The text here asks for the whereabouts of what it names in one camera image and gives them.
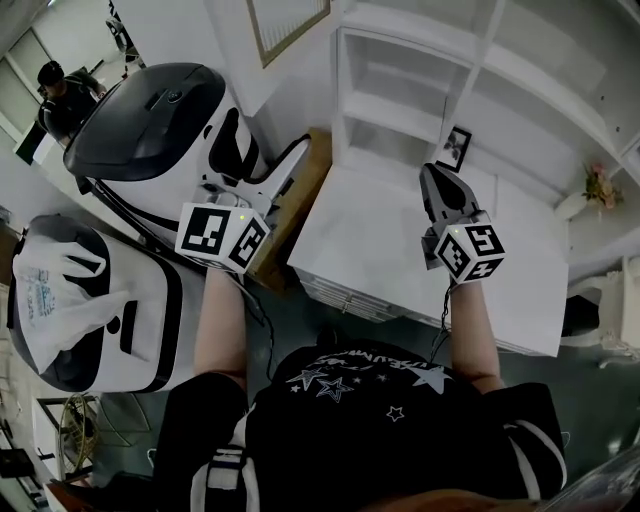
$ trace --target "window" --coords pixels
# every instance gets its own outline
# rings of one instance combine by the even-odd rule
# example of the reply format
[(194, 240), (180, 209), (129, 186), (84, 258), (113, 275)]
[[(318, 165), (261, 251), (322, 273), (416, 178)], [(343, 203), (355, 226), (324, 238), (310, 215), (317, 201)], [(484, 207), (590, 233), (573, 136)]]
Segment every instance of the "window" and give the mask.
[(39, 103), (7, 62), (0, 60), (0, 113), (12, 126), (2, 126), (15, 138), (16, 131), (26, 132), (38, 114)]

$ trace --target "white plastic bag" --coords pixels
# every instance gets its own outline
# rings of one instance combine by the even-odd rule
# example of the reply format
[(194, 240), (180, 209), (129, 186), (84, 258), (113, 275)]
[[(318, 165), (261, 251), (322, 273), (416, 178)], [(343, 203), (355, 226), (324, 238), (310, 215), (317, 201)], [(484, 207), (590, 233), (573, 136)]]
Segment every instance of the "white plastic bag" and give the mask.
[[(95, 271), (69, 259), (95, 263)], [(130, 300), (129, 292), (89, 296), (64, 276), (95, 277), (104, 272), (104, 258), (79, 244), (44, 236), (27, 237), (13, 260), (20, 327), (38, 368), (44, 372), (61, 350), (69, 350), (85, 334), (108, 324)]]

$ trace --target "cable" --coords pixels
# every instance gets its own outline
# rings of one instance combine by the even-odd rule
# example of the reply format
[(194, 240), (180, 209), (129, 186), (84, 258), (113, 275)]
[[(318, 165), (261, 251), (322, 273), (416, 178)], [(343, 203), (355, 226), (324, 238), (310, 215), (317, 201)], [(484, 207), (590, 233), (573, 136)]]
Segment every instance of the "cable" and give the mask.
[(433, 360), (436, 358), (440, 347), (442, 347), (444, 342), (447, 341), (449, 339), (449, 336), (451, 335), (451, 332), (445, 324), (445, 320), (447, 318), (447, 315), (449, 314), (449, 299), (451, 298), (451, 293), (456, 286), (457, 283), (455, 281), (451, 281), (449, 288), (447, 288), (447, 291), (444, 294), (444, 305), (442, 307), (442, 316), (440, 317), (440, 330), (438, 331), (438, 334), (435, 335), (433, 340), (431, 340), (431, 356), (429, 359), (429, 363), (433, 363)]
[(247, 290), (238, 280), (237, 280), (237, 276), (236, 279), (233, 278), (234, 276), (232, 276), (232, 281), (233, 283), (240, 289), (240, 291), (242, 293), (244, 293), (247, 298), (253, 303), (253, 305), (256, 307), (256, 309), (260, 312), (261, 318), (258, 318), (253, 311), (251, 311), (251, 308), (249, 308), (249, 314), (253, 317), (253, 319), (258, 322), (258, 324), (261, 327), (268, 327), (269, 328), (269, 360), (267, 361), (267, 379), (269, 379), (269, 382), (273, 382), (273, 379), (271, 377), (271, 366), (273, 364), (273, 351), (275, 349), (275, 345), (276, 345), (276, 334), (275, 334), (275, 329), (273, 328), (273, 323), (271, 322), (271, 318), (269, 318), (269, 315), (267, 315), (266, 311), (264, 310), (264, 307), (262, 306), (262, 302), (260, 302), (260, 299), (258, 297), (256, 297), (253, 293), (251, 293), (249, 290)]

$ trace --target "picture frame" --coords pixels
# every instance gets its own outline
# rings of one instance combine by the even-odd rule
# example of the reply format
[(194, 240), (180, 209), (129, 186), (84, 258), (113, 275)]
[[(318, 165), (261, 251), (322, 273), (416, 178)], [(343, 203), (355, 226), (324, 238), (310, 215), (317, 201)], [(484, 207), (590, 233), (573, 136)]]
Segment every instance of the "picture frame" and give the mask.
[(449, 134), (442, 152), (438, 155), (436, 165), (455, 173), (460, 172), (470, 142), (471, 133), (458, 126), (454, 127)]

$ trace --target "shelf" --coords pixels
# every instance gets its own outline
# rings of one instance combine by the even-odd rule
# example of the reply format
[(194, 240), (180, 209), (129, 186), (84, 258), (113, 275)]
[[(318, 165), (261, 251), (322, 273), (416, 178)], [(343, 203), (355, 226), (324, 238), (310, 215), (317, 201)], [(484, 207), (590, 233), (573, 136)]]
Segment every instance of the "shelf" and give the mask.
[(429, 144), (415, 137), (357, 119), (344, 119), (345, 167), (359, 170), (406, 192), (419, 193), (420, 169)]
[(589, 134), (607, 152), (617, 154), (604, 119), (596, 110), (539, 67), (496, 44), (489, 48), (485, 67), (545, 101)]
[(485, 64), (619, 158), (640, 133), (639, 54), (640, 31), (614, 0), (510, 0)]
[[(617, 165), (606, 150), (548, 103), (488, 70), (480, 73), (460, 108), (458, 124), (472, 133), (472, 146), (504, 160), (507, 165), (496, 173), (532, 195), (571, 194), (581, 186), (584, 162), (597, 161), (606, 169)], [(516, 174), (509, 176), (510, 169)]]
[(342, 26), (411, 41), (459, 64), (470, 66), (475, 60), (478, 37), (471, 30), (439, 21), (428, 12), (420, 14), (420, 11), (402, 10), (400, 7), (407, 4), (406, 1), (387, 3), (394, 7), (357, 2), (356, 8), (345, 15)]
[[(370, 74), (368, 79), (374, 81), (376, 77)], [(434, 144), (438, 143), (442, 127), (442, 114), (435, 115), (423, 112), (386, 99), (381, 95), (359, 90), (351, 93), (346, 99), (344, 113), (355, 119), (406, 133)]]
[(433, 54), (345, 32), (339, 72), (342, 112), (437, 144), (447, 101), (469, 70)]

